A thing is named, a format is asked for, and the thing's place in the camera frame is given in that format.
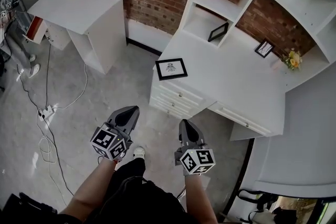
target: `concrete floor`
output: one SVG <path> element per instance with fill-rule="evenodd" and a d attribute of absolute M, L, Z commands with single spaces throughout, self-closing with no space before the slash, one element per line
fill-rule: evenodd
<path fill-rule="evenodd" d="M 27 50 L 37 54 L 41 71 L 30 80 L 23 77 L 26 89 L 40 108 L 46 102 L 48 48 L 46 40 L 40 46 L 28 44 Z M 114 110 L 128 105 L 138 105 L 140 117 L 132 133 L 134 144 L 123 162 L 132 158 L 135 146 L 141 145 L 146 150 L 145 178 L 174 195 L 183 188 L 182 167 L 174 166 L 173 157 L 180 146 L 179 120 L 148 105 L 152 68 L 157 58 L 128 45 L 106 76 L 86 67 L 88 85 L 84 95 L 68 109 L 58 110 L 50 119 L 60 163 L 72 192 L 97 166 L 98 156 L 89 144 L 95 128 Z M 36 126 L 36 108 L 23 91 L 20 80 L 17 81 L 16 65 L 9 62 L 7 70 L 0 79 L 0 85 L 6 84 L 5 93 L 0 95 L 0 208 L 11 193 L 18 195 L 22 191 L 61 210 L 65 206 L 61 194 L 50 179 L 48 164 L 43 162 L 38 149 L 41 133 Z M 48 104 L 66 106 L 71 103 L 82 91 L 85 80 L 84 64 L 73 44 L 64 51 L 51 47 Z M 233 122 L 208 109 L 191 121 L 204 132 L 206 142 L 215 153 L 217 165 L 202 176 L 202 180 L 217 213 L 223 210 L 236 184 L 248 141 L 229 142 Z M 39 120 L 38 124 L 51 137 L 46 125 Z M 68 203 L 71 194 L 65 188 L 58 164 L 51 164 L 50 170 Z"/>

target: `forearm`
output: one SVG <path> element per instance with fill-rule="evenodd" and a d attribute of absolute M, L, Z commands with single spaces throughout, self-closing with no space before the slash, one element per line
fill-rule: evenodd
<path fill-rule="evenodd" d="M 185 177 L 185 190 L 188 213 L 202 224 L 218 223 L 198 175 Z"/>
<path fill-rule="evenodd" d="M 61 214 L 71 215 L 84 221 L 94 209 L 102 204 L 115 167 L 115 162 L 103 158 Z"/>

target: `black picture frame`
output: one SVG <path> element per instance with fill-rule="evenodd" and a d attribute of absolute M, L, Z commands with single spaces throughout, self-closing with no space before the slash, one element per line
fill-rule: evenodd
<path fill-rule="evenodd" d="M 175 74 L 175 75 L 171 75 L 171 76 L 163 76 L 162 73 L 161 73 L 161 69 L 160 69 L 159 64 L 160 63 L 165 63 L 165 62 L 177 62 L 177 61 L 179 61 L 181 63 L 183 73 L 182 74 Z M 155 61 L 155 65 L 156 65 L 157 75 L 159 76 L 159 80 L 176 79 L 176 78 L 183 78 L 183 77 L 188 76 L 188 73 L 187 73 L 187 70 L 185 69 L 184 62 L 183 62 L 182 58 Z"/>
<path fill-rule="evenodd" d="M 214 39 L 219 38 L 219 37 L 225 35 L 227 33 L 228 27 L 229 27 L 229 23 L 226 22 L 225 24 L 223 24 L 223 25 L 217 27 L 216 29 L 212 30 L 211 33 L 210 33 L 210 35 L 209 35 L 208 42 L 213 41 Z M 217 31 L 218 29 L 221 29 L 221 28 L 224 28 L 222 32 L 220 32 L 216 36 L 212 36 L 215 31 Z"/>
<path fill-rule="evenodd" d="M 260 51 L 260 49 L 265 45 L 265 43 L 269 44 L 271 46 L 271 48 L 265 54 L 263 54 Z M 269 42 L 267 39 L 264 39 L 254 51 L 257 54 L 259 54 L 261 57 L 266 58 L 266 56 L 269 55 L 271 53 L 271 51 L 273 51 L 274 47 L 275 46 L 271 42 Z"/>

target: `power outlet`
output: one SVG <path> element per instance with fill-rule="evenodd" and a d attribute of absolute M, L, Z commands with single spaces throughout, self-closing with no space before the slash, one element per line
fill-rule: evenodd
<path fill-rule="evenodd" d="M 44 121 L 54 114 L 54 110 L 51 108 L 51 106 L 48 106 L 47 109 L 44 110 L 40 109 L 39 112 L 41 113 L 41 116 L 39 115 L 40 121 Z"/>

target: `framed picture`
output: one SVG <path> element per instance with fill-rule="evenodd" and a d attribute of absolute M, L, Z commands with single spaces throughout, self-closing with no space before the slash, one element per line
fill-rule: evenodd
<path fill-rule="evenodd" d="M 273 49 L 274 45 L 264 39 L 262 43 L 260 43 L 260 45 L 255 49 L 255 52 L 258 53 L 261 57 L 265 58 Z"/>
<path fill-rule="evenodd" d="M 225 24 L 217 27 L 216 29 L 212 30 L 210 36 L 208 38 L 208 42 L 219 38 L 227 33 L 227 28 L 229 27 L 229 23 L 226 22 Z"/>
<path fill-rule="evenodd" d="M 187 77 L 182 58 L 155 61 L 159 80 Z"/>

